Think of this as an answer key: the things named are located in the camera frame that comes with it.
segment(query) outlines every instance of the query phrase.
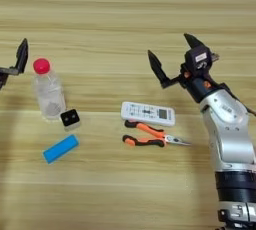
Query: red bottle cap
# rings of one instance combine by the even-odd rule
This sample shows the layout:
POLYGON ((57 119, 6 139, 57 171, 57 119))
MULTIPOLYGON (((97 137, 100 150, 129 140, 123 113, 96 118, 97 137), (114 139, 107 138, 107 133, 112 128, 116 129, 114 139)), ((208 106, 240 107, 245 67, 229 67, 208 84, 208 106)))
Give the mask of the red bottle cap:
POLYGON ((50 71, 50 63, 46 58, 39 58, 33 64, 37 74, 47 74, 50 71))

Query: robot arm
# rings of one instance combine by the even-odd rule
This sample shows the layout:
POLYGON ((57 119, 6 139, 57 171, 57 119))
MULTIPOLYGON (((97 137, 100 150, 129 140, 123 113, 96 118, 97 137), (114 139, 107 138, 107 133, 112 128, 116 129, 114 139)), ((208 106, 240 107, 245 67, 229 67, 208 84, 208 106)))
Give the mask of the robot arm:
POLYGON ((224 83, 211 78, 209 70, 218 55, 194 36, 185 34, 185 38, 191 49, 185 54, 179 76, 169 79, 149 51, 151 68, 163 88, 180 83, 199 104, 209 133, 219 221, 226 224, 226 229, 256 229, 256 159, 248 134, 248 113, 255 113, 224 83))
POLYGON ((2 89, 2 87, 6 84, 9 75, 19 75, 20 73, 24 73, 28 60, 27 39, 24 39, 20 44, 16 57, 17 61, 15 66, 11 66, 10 68, 0 67, 0 89, 2 89))

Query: pliers handle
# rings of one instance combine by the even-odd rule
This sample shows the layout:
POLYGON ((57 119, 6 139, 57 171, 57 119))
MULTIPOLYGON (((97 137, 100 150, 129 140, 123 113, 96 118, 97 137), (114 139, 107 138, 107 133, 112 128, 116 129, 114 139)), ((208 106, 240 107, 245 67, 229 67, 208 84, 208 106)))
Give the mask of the pliers handle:
POLYGON ((165 141, 166 133, 164 132, 164 130, 154 129, 142 122, 133 122, 129 120, 126 120, 124 125, 127 128, 138 128, 156 137, 155 139, 147 139, 147 138, 136 139, 132 136, 124 135, 123 142, 125 142, 126 144, 129 144, 131 146, 148 146, 148 145, 156 145, 159 147, 166 146, 166 141, 165 141))

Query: clear plastic bottle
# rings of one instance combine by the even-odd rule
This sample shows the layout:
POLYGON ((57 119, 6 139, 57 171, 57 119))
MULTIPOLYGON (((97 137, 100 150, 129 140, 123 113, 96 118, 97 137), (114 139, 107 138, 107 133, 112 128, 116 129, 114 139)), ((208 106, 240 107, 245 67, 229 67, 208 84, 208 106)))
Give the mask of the clear plastic bottle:
POLYGON ((36 72, 34 90, 42 115, 48 120, 58 119, 66 111, 61 82, 47 59, 39 58, 33 66, 36 72))

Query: black small box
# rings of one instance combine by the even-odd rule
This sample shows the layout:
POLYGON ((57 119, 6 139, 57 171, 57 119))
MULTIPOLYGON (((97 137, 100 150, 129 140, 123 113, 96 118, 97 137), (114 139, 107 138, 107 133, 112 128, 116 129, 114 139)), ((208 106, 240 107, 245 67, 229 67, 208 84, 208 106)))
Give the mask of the black small box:
POLYGON ((80 123, 80 118, 75 109, 62 113, 60 117, 65 128, 77 127, 77 124, 80 123))

